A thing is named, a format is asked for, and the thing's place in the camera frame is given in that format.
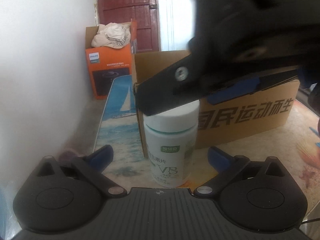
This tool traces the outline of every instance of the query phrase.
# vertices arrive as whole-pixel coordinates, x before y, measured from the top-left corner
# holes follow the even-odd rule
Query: white wall
[[[91,89],[93,0],[0,0],[0,185],[19,185],[73,134]]]
[[[188,48],[194,35],[195,0],[158,0],[161,50]]]

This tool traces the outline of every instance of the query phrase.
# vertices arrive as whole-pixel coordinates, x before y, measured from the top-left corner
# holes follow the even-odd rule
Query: table
[[[310,212],[320,200],[317,123],[318,117],[295,101],[284,126],[221,144],[218,148],[232,156],[245,155],[252,161],[277,156],[306,195]],[[131,187],[163,187],[152,179],[149,161],[143,157],[131,76],[119,77],[112,85],[95,149],[105,144],[110,144],[114,149],[114,160],[103,172],[105,176],[128,192]],[[195,150],[193,172],[181,187],[194,190],[215,175],[217,172],[207,162],[207,149]]]

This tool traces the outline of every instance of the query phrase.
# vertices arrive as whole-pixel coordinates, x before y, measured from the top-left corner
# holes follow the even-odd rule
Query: wooden door
[[[159,50],[156,0],[98,0],[98,11],[105,25],[136,19],[138,52]]]

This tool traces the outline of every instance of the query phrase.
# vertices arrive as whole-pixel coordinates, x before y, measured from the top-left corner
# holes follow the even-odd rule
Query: brown cardboard box
[[[172,63],[184,58],[188,51],[162,51],[134,55],[132,80],[139,83],[152,77]],[[299,81],[259,91],[218,105],[200,100],[199,126],[196,148],[201,149],[241,139],[284,125],[296,97]],[[144,156],[147,157],[143,114],[137,118]]]
[[[114,78],[131,74],[132,54],[137,47],[137,22],[130,24],[130,43],[121,49],[110,47],[92,48],[91,42],[99,27],[87,27],[85,30],[85,53],[96,99],[106,99]]]

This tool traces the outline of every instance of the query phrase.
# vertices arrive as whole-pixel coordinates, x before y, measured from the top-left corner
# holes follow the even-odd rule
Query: white plastic bottle
[[[151,174],[165,187],[184,184],[192,169],[199,100],[166,112],[143,116]]]

